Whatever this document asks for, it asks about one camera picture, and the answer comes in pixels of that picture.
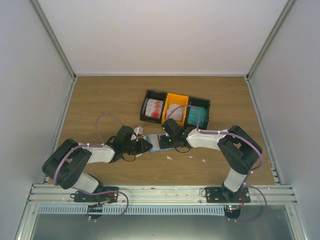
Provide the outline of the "blue card holder wallet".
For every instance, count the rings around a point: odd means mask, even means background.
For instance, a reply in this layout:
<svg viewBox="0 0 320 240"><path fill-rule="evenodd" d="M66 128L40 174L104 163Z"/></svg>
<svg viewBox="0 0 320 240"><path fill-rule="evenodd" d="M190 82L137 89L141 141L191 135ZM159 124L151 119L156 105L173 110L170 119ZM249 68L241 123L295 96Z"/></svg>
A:
<svg viewBox="0 0 320 240"><path fill-rule="evenodd" d="M173 147L162 147L161 146L161 136L166 136L165 133L156 133L156 134L148 134L144 138L145 140L152 144L152 148L148 151L148 153L159 153L164 151L174 150Z"/></svg>

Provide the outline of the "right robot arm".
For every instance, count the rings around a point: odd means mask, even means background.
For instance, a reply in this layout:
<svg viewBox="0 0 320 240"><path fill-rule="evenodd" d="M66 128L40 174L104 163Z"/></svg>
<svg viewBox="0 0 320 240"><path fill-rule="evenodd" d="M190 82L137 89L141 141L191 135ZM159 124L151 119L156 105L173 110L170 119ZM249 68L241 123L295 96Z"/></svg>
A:
<svg viewBox="0 0 320 240"><path fill-rule="evenodd" d="M227 130L202 130L196 127L184 129L172 119L167 119L161 127L166 133L164 142L178 150L204 148L222 153L230 166L229 173L220 187L223 200L234 202L240 195L249 175L264 162L262 148L239 126Z"/></svg>

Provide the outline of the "white magnetic stripe card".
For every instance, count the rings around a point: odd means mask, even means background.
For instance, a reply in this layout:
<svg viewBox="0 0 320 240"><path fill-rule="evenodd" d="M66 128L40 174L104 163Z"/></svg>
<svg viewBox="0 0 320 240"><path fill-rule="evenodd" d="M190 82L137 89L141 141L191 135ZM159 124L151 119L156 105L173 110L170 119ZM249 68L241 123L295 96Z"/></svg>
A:
<svg viewBox="0 0 320 240"><path fill-rule="evenodd" d="M150 134L149 142L152 144L152 149L159 150L160 149L160 135L159 134Z"/></svg>

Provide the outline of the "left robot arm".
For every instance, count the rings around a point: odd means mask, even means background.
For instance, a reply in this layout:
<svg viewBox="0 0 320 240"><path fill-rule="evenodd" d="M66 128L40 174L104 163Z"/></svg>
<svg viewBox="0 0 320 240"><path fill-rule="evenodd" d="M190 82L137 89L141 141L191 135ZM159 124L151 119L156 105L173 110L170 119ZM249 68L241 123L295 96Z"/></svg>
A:
<svg viewBox="0 0 320 240"><path fill-rule="evenodd" d="M42 172L53 180L54 185L85 193L92 202L103 197L104 184L84 170L88 164L114 163L124 160L125 155L144 154L153 145L129 126L122 126L116 135L102 144L78 143L72 138L65 140L44 162Z"/></svg>

